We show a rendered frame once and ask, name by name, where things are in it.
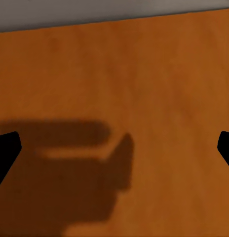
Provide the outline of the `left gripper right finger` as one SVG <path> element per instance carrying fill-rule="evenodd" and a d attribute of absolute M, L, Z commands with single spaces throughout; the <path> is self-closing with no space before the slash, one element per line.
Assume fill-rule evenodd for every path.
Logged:
<path fill-rule="evenodd" d="M 229 165 L 229 132 L 221 132 L 217 148 Z"/>

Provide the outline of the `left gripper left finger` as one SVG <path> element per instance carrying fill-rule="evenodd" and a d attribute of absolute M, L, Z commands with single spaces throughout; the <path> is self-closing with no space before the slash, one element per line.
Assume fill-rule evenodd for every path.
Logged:
<path fill-rule="evenodd" d="M 17 131 L 0 135 L 0 184 L 22 150 Z"/>

